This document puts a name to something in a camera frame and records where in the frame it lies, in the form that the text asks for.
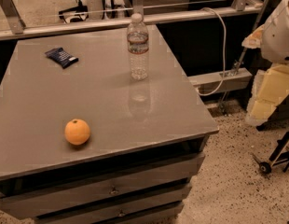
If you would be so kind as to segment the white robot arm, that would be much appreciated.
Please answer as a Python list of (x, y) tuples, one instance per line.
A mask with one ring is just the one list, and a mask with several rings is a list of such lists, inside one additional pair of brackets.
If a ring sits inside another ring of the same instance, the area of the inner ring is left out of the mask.
[(289, 0), (282, 0), (265, 21), (261, 53), (272, 63), (289, 64)]

